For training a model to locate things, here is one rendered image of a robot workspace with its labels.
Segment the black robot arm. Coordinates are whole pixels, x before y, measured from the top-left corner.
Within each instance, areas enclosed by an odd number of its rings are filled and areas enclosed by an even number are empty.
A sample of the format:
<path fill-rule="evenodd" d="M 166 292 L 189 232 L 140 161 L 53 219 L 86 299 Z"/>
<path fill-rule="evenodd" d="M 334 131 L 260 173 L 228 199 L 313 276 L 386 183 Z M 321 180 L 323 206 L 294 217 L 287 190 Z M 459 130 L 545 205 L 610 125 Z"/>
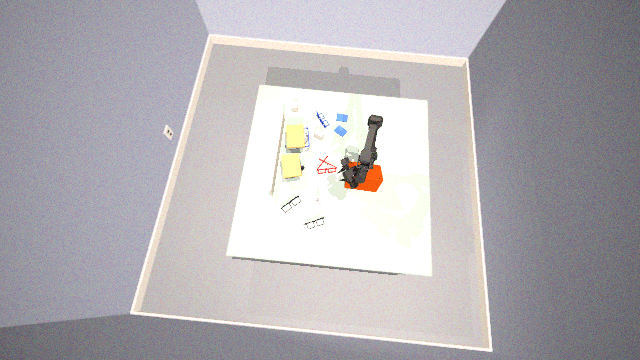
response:
<path fill-rule="evenodd" d="M 358 161 L 356 165 L 357 173 L 354 173 L 353 171 L 354 168 L 346 169 L 346 171 L 342 173 L 345 180 L 352 182 L 354 181 L 354 176 L 356 175 L 355 181 L 359 184 L 362 184 L 365 182 L 367 172 L 370 169 L 374 169 L 373 168 L 374 161 L 376 161 L 378 157 L 378 154 L 376 152 L 377 148 L 375 146 L 377 131 L 382 127 L 382 124 L 383 124 L 382 116 L 373 115 L 373 114 L 369 116 L 368 122 L 367 122 L 368 134 L 367 134 L 364 149 L 361 151 L 360 155 L 358 156 Z M 358 163 L 362 163 L 362 164 L 358 164 Z"/>

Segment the beige flat panel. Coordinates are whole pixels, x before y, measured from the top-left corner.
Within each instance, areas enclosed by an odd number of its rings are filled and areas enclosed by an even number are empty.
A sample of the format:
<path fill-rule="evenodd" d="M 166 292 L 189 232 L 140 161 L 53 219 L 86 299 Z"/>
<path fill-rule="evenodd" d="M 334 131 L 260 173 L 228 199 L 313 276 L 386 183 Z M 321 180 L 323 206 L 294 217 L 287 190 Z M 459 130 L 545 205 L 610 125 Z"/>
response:
<path fill-rule="evenodd" d="M 274 186 L 275 186 L 275 180 L 276 180 L 276 173 L 277 173 L 277 167 L 278 167 L 278 160 L 279 160 L 279 154 L 280 154 L 280 147 L 281 147 L 281 141 L 282 141 L 282 135 L 283 135 L 284 122 L 285 122 L 284 111 L 282 111 L 279 134 L 278 134 L 278 140 L 277 140 L 277 147 L 276 147 L 276 153 L 275 153 L 275 159 L 274 159 L 274 165 L 273 165 L 273 172 L 272 172 L 272 178 L 271 178 L 271 184 L 270 184 L 270 190 L 269 190 L 270 193 L 271 193 L 271 196 L 273 196 L 273 192 L 274 192 Z"/>

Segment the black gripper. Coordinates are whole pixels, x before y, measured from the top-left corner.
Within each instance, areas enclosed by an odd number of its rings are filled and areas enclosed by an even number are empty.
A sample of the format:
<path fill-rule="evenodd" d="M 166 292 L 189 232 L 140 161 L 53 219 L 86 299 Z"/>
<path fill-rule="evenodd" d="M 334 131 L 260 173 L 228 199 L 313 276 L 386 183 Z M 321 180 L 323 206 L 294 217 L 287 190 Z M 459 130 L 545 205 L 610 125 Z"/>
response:
<path fill-rule="evenodd" d="M 338 173 L 341 173 L 342 171 L 344 171 L 344 170 L 346 170 L 346 169 L 350 168 L 350 167 L 349 167 L 349 165 L 348 165 L 348 164 L 350 163 L 350 161 L 349 161 L 349 158 L 348 158 L 348 157 L 341 159 L 341 160 L 340 160 L 340 162 L 341 162 L 341 164 L 342 164 L 343 166 L 342 166 L 342 169 L 341 169 Z M 353 171 L 354 171 L 354 173 L 357 173 L 357 168 L 356 168 L 356 166 L 353 166 L 353 167 L 351 167 L 351 168 L 354 168 L 354 170 L 353 170 Z M 338 173 L 337 173 L 337 174 L 338 174 Z M 358 186 L 359 186 L 359 184 L 355 181 L 355 178 L 354 178 L 354 181 L 352 181 L 352 182 L 349 182 L 349 181 L 347 181 L 347 180 L 345 180 L 345 179 L 341 179 L 341 180 L 339 180 L 339 181 L 346 181 L 346 182 L 348 182 L 348 184 L 350 183 L 349 185 L 350 185 L 351 189 L 354 189 L 354 188 L 356 188 L 356 187 L 358 187 Z"/>

